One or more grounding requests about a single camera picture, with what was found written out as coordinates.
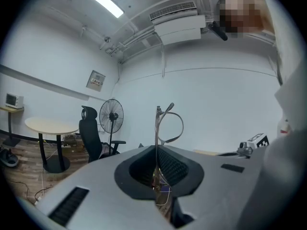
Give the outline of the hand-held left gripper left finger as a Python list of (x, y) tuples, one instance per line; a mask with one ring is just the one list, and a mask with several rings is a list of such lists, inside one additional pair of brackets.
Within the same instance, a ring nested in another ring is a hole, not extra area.
[(70, 230), (173, 229), (154, 201), (132, 199), (115, 182), (116, 167), (144, 150), (133, 149), (83, 166), (51, 188), (36, 208), (47, 216), (70, 191), (80, 187), (89, 192), (68, 222)]

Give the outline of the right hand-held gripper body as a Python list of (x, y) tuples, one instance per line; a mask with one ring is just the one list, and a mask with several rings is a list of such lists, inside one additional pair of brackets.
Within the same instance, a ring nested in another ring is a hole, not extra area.
[(266, 147), (268, 145), (269, 140), (267, 135), (264, 133), (259, 133), (247, 141), (240, 142), (236, 151), (221, 153), (218, 154), (218, 156), (249, 159), (256, 149), (259, 147)]

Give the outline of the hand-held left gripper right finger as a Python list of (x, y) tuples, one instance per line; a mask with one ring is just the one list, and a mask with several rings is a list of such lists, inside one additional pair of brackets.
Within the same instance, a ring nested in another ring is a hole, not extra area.
[(161, 146), (160, 149), (190, 159), (204, 171), (203, 180), (193, 194), (177, 199), (181, 212), (193, 218), (181, 229), (237, 229), (259, 176), (266, 149), (256, 149), (249, 159), (200, 154), (172, 146)]

